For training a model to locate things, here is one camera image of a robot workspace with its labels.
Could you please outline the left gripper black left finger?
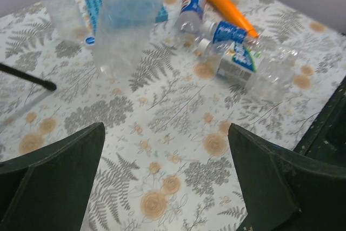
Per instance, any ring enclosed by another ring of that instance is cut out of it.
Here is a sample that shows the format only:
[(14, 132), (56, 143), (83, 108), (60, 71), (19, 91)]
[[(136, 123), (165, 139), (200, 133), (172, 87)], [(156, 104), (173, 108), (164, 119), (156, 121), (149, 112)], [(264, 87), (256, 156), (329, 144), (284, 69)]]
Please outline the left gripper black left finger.
[(105, 141), (94, 123), (1, 163), (1, 230), (80, 230)]

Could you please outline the clear bottle green logo cap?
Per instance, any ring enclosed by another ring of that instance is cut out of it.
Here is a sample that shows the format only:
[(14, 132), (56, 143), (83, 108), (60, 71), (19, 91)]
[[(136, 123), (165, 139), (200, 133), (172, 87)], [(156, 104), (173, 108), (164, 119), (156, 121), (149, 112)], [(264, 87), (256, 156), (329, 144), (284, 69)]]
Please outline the clear bottle green logo cap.
[(122, 78), (135, 71), (161, 6), (162, 0), (102, 0), (92, 49), (101, 74)]

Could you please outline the clear bottle pocari cap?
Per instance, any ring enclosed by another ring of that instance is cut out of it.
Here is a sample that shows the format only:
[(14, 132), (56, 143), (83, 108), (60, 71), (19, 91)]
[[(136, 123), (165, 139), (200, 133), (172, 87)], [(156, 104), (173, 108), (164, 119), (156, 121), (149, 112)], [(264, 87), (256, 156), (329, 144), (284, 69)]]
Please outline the clear bottle pocari cap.
[(40, 0), (46, 7), (60, 38), (82, 44), (90, 36), (76, 0)]

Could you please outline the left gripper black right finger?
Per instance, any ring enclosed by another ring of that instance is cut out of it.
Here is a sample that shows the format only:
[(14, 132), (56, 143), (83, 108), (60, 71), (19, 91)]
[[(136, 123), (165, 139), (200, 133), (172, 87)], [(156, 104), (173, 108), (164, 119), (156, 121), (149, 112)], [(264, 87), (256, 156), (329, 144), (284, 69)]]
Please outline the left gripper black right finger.
[(229, 144), (247, 216), (238, 230), (345, 230), (345, 168), (232, 124)]

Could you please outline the blue pocari bottle cap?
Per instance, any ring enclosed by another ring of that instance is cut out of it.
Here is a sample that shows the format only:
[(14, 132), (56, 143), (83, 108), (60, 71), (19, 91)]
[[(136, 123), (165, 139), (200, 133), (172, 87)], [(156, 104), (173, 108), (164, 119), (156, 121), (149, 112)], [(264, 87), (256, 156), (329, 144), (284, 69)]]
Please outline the blue pocari bottle cap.
[(95, 44), (95, 38), (93, 36), (89, 36), (87, 38), (84, 39), (84, 44), (86, 46), (92, 46)]

